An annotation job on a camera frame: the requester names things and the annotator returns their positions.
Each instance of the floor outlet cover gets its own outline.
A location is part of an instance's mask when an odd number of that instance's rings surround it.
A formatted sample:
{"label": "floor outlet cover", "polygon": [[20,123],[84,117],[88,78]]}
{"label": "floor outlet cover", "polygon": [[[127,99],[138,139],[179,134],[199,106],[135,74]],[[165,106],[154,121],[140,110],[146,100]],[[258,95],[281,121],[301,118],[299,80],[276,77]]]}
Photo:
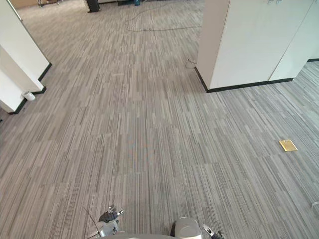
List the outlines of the floor outlet cover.
{"label": "floor outlet cover", "polygon": [[281,140],[281,141],[279,141],[279,143],[281,144],[281,146],[284,148],[284,150],[286,152],[298,150],[296,148],[296,146],[294,145],[294,143],[290,139],[289,140]]}

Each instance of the power cord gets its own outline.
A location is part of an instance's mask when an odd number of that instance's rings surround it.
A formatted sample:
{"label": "power cord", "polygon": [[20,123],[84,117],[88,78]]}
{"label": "power cord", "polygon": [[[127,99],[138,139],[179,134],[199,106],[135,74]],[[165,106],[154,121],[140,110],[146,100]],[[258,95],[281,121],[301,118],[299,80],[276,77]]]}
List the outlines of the power cord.
{"label": "power cord", "polygon": [[195,69],[196,66],[194,66],[194,67],[188,67],[188,66],[187,66],[187,64],[188,64],[189,62],[192,63],[192,64],[195,64],[195,65],[197,64],[196,62],[193,62],[193,61],[187,59],[187,62],[185,63],[185,68],[187,68],[187,69]]}
{"label": "power cord", "polygon": [[183,29],[189,29],[189,28],[199,28],[201,26],[187,26],[187,27],[176,27],[176,28],[169,28],[169,29],[142,29],[142,30],[132,30],[132,29],[129,29],[129,22],[136,19],[139,15],[141,15],[142,13],[146,12],[146,11],[151,11],[151,10],[154,10],[154,9],[158,9],[158,8],[162,8],[164,6],[167,6],[169,4],[173,4],[173,3],[176,3],[176,2],[180,2],[180,1],[188,1],[188,0],[178,0],[178,1],[174,1],[174,2],[169,2],[169,3],[166,3],[166,4],[163,4],[161,6],[157,6],[157,7],[153,7],[153,8],[149,8],[149,9],[146,9],[146,10],[143,10],[141,12],[139,12],[137,15],[135,15],[133,18],[129,19],[129,20],[126,20],[124,23],[127,24],[127,27],[126,27],[126,31],[131,31],[131,32],[143,32],[143,31],[174,31],[174,30],[183,30]]}

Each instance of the floor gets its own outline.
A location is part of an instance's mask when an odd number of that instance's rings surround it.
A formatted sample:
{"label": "floor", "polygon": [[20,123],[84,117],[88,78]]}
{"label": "floor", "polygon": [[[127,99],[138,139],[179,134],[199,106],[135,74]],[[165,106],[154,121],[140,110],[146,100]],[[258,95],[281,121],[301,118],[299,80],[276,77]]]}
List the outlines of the floor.
{"label": "floor", "polygon": [[0,113],[0,238],[84,238],[83,206],[98,220],[112,203],[130,233],[168,235],[191,216],[227,239],[319,238],[319,62],[292,82],[207,94],[185,68],[203,8],[19,10],[53,66],[45,94]]}

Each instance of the black cable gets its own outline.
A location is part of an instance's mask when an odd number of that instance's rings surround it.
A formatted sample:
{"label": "black cable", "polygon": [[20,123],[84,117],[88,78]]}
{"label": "black cable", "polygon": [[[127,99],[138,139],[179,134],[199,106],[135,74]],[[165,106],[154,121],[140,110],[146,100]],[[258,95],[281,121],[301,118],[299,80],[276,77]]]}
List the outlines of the black cable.
{"label": "black cable", "polygon": [[141,15],[142,13],[146,12],[146,11],[151,11],[151,10],[154,10],[154,9],[158,9],[158,8],[162,8],[164,6],[167,6],[169,4],[173,4],[173,3],[176,3],[176,2],[180,2],[180,1],[188,1],[188,0],[178,0],[178,1],[174,1],[174,2],[169,2],[169,3],[166,3],[166,4],[163,4],[161,6],[157,6],[157,7],[153,7],[153,8],[149,8],[149,9],[146,9],[146,10],[143,10],[141,12],[139,12],[136,16],[134,16],[133,18],[129,19],[129,20],[126,20],[124,23],[127,23],[127,27],[126,27],[126,31],[131,31],[131,32],[143,32],[143,31],[174,31],[174,30],[183,30],[183,29],[189,29],[189,28],[199,28],[201,26],[187,26],[187,27],[176,27],[176,28],[169,28],[169,29],[142,29],[142,30],[131,30],[129,29],[129,22],[136,19],[139,15]]}
{"label": "black cable", "polygon": [[187,69],[195,69],[196,66],[194,66],[194,67],[187,67],[188,62],[193,63],[193,64],[195,64],[195,65],[197,64],[196,62],[193,62],[193,61],[187,59],[187,62],[185,63],[185,68],[187,68]]}
{"label": "black cable", "polygon": [[99,228],[98,226],[96,225],[94,219],[92,218],[91,214],[89,213],[89,211],[83,206],[84,210],[86,211],[86,213],[90,216],[91,220],[93,221],[95,227],[96,227],[96,230],[98,230],[98,234],[100,235],[100,231],[99,231]]}

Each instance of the black baseboard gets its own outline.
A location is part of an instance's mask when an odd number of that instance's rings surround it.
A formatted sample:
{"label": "black baseboard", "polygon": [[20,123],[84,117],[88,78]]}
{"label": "black baseboard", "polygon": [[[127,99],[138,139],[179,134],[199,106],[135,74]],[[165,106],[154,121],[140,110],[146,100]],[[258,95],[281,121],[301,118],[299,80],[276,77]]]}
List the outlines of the black baseboard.
{"label": "black baseboard", "polygon": [[309,59],[307,62],[319,61],[319,58],[316,59]]}
{"label": "black baseboard", "polygon": [[[32,92],[32,94],[34,94],[34,95],[43,94],[45,91],[46,91],[46,87],[44,86],[43,89],[42,89],[42,91]],[[24,106],[24,104],[25,104],[26,102],[27,102],[27,100],[26,100],[26,98],[24,98],[24,99],[22,100],[22,102],[20,103],[20,105],[16,108],[16,110],[15,110],[14,112],[10,112],[10,113],[8,113],[8,114],[9,114],[9,115],[16,115],[16,114],[18,114],[18,113],[22,110],[22,108],[23,108],[23,106]]]}
{"label": "black baseboard", "polygon": [[269,85],[269,84],[275,84],[275,83],[282,83],[282,82],[288,82],[292,81],[293,78],[287,78],[287,79],[280,79],[280,80],[275,80],[275,81],[261,81],[261,82],[255,82],[255,83],[249,83],[249,84],[242,84],[242,85],[236,85],[236,86],[226,86],[226,87],[220,87],[220,88],[214,88],[214,89],[208,89],[202,76],[200,75],[197,67],[195,67],[195,71],[205,88],[207,93],[212,93],[212,92],[218,92],[218,91],[228,91],[228,90],[234,90],[234,89],[239,89],[239,88],[245,88],[245,87],[252,87],[252,86],[262,86],[262,85]]}
{"label": "black baseboard", "polygon": [[32,94],[34,94],[34,95],[43,94],[45,91],[46,91],[46,87],[45,87],[45,86],[43,86],[42,91],[32,92]]}
{"label": "black baseboard", "polygon": [[24,106],[24,104],[27,102],[27,100],[26,100],[26,98],[24,98],[22,101],[21,101],[21,103],[20,103],[20,105],[18,106],[18,108],[16,108],[16,110],[15,110],[15,112],[10,112],[10,113],[8,113],[9,115],[16,115],[16,114],[18,114],[21,110],[22,110],[22,108],[23,108],[23,106]]}
{"label": "black baseboard", "polygon": [[48,72],[48,70],[50,69],[50,67],[52,66],[52,63],[50,62],[49,65],[45,68],[45,70],[42,72],[42,74],[40,75],[38,81],[42,81],[43,77],[45,76],[45,74]]}
{"label": "black baseboard", "polygon": [[196,71],[196,73],[197,73],[197,75],[198,75],[198,77],[199,77],[199,79],[200,79],[200,81],[201,81],[201,84],[202,84],[203,87],[205,88],[205,91],[208,93],[208,88],[207,88],[207,86],[206,86],[206,84],[205,84],[205,82],[204,82],[204,80],[203,80],[203,78],[202,78],[202,76],[201,76],[201,74],[200,74],[200,72],[198,71],[198,69],[197,69],[196,66],[195,66],[195,71]]}

